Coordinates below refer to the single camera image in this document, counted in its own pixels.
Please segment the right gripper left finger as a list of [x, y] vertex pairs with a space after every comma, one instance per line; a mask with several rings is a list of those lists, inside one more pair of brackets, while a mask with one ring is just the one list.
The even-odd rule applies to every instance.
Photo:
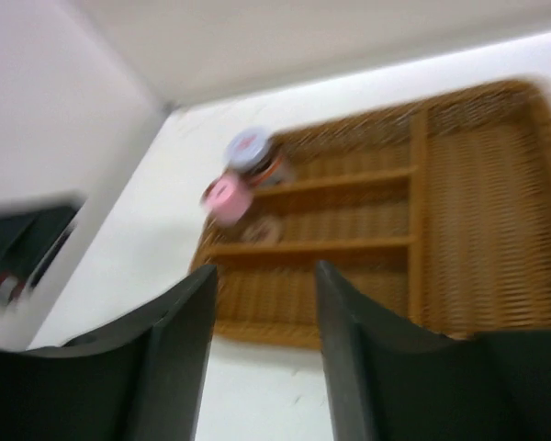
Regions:
[[62, 346], [0, 349], [0, 440], [191, 440], [215, 322], [218, 271]]

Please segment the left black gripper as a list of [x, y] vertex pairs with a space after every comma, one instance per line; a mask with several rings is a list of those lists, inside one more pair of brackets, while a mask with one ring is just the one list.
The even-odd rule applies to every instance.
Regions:
[[60, 194], [0, 205], [0, 309], [29, 296], [76, 226], [85, 198]]

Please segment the pink-lid spice jar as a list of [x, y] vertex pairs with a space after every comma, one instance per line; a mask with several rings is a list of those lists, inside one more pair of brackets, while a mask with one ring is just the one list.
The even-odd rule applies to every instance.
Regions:
[[203, 192], [200, 205], [219, 225], [230, 227], [242, 219], [253, 204], [250, 188], [233, 173], [212, 181]]

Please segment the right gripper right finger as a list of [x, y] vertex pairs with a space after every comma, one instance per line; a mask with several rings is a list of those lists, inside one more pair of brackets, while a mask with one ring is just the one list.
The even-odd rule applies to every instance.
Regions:
[[551, 440], [551, 330], [455, 340], [315, 268], [337, 440]]

